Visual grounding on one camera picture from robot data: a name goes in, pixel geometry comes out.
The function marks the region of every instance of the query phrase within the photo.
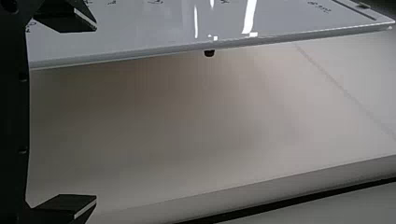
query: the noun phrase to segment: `black frame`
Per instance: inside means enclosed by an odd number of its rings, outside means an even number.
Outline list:
[[[59,195],[32,209],[26,202],[30,154],[30,86],[25,27],[39,12],[41,19],[66,32],[94,31],[74,14],[92,21],[83,0],[0,0],[0,223],[85,223],[95,196]]]

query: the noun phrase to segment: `black mount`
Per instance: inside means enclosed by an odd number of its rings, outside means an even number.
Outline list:
[[[216,51],[213,49],[210,50],[205,50],[204,54],[207,58],[212,58],[213,56],[215,56]]]
[[[58,195],[36,208],[26,202],[30,86],[25,27],[32,18],[60,33],[96,30],[83,0],[0,0],[0,223],[83,224],[96,206],[95,196]]]

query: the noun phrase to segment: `white board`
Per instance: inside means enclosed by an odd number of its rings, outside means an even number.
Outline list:
[[[95,33],[26,28],[33,69],[224,49],[388,29],[348,0],[86,0]]]

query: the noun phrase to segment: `glossy white surface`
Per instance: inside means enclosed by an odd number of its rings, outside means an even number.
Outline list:
[[[31,85],[32,206],[93,194],[96,214],[133,223],[136,207],[261,182],[276,199],[293,193],[291,176],[303,176],[293,190],[322,188],[371,169],[306,174],[396,155],[395,139],[293,44],[35,71]]]
[[[347,0],[96,0],[98,31],[60,35],[34,21],[32,68],[384,30],[393,20]]]

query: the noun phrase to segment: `black strip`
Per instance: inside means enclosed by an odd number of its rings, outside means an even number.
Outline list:
[[[357,184],[357,185],[353,185],[353,186],[349,186],[349,187],[343,187],[343,188],[339,188],[339,189],[330,189],[330,190],[326,190],[326,191],[322,191],[322,192],[318,192],[318,193],[308,194],[305,196],[282,200],[282,201],[275,202],[275,203],[267,203],[267,204],[249,207],[249,208],[245,208],[245,209],[241,209],[241,210],[237,210],[237,211],[222,213],[222,214],[214,215],[211,217],[201,217],[201,218],[190,220],[190,221],[178,222],[177,224],[220,223],[220,222],[224,222],[224,221],[238,219],[241,217],[250,217],[250,216],[258,215],[260,213],[274,211],[274,210],[277,210],[280,208],[290,207],[290,206],[300,204],[300,203],[308,203],[308,202],[312,202],[312,201],[319,200],[319,199],[324,199],[324,198],[329,198],[329,197],[340,195],[340,194],[349,193],[352,191],[369,189],[369,188],[378,187],[381,185],[386,185],[386,184],[395,183],[395,182],[396,182],[396,176],[391,177],[391,178],[371,181],[371,182],[367,182],[367,183]]]

